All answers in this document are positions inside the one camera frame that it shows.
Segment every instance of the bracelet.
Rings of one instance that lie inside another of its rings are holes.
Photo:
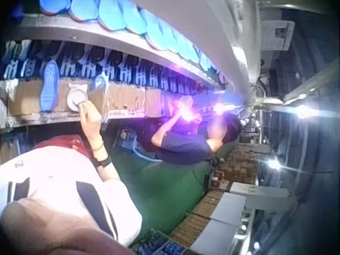
[[[98,149],[92,149],[92,151],[100,150],[104,146],[104,141],[102,142],[101,146]]]

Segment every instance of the metal shelf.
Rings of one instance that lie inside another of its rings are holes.
[[[8,27],[4,35],[5,40],[63,40],[114,49],[165,66],[202,82],[209,89],[222,89],[219,83],[177,54],[153,49],[143,37],[128,31],[107,31],[97,22],[78,23],[66,16],[25,14],[22,22]]]

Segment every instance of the black wristband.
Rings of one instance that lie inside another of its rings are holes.
[[[112,162],[110,155],[102,161],[97,161],[98,166],[107,167]]]

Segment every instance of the forearm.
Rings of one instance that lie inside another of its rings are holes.
[[[99,136],[98,138],[92,141],[89,141],[89,143],[93,150],[93,156],[95,157],[96,160],[103,161],[107,159],[108,153],[104,145],[101,146],[103,144],[103,139],[101,138],[101,136]],[[105,168],[102,166],[99,166],[98,173],[103,182],[110,180],[110,179],[120,179],[118,172],[112,163],[110,163]]]
[[[176,113],[170,120],[165,122],[152,136],[151,143],[154,146],[161,147],[165,133],[168,132],[176,124],[180,117],[181,117],[180,113]]]

